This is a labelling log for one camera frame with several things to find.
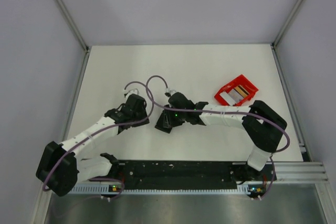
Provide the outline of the white credit card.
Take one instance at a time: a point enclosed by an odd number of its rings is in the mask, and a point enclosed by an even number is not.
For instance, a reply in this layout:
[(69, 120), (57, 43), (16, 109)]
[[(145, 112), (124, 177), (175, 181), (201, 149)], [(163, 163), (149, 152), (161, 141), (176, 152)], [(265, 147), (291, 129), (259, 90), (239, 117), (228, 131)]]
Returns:
[(236, 101), (227, 92), (222, 92), (219, 95), (228, 105), (234, 106), (236, 104)]

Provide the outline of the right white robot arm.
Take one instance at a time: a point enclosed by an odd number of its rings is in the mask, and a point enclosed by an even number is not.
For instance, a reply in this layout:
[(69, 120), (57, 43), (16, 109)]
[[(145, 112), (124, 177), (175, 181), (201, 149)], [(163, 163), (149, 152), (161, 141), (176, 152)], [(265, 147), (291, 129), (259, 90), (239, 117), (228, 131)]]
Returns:
[(254, 144), (245, 166), (245, 174), (252, 180), (264, 174), (264, 167), (276, 152), (287, 128), (285, 119), (261, 100), (254, 101), (250, 106), (214, 105), (205, 101), (194, 103), (176, 92), (163, 107), (155, 128), (169, 134), (185, 122), (245, 130)]

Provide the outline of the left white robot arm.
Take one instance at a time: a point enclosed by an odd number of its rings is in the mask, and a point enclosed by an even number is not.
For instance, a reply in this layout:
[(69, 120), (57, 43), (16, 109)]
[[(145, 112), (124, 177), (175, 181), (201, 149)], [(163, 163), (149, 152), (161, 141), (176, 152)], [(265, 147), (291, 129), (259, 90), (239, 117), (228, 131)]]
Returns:
[(46, 145), (36, 177), (43, 182), (43, 191), (59, 197), (68, 194), (77, 183), (105, 177), (114, 180), (119, 174), (118, 160), (101, 153), (88, 158), (103, 142), (131, 127), (149, 123), (145, 98), (133, 93), (117, 109), (107, 111), (96, 123), (71, 139)]

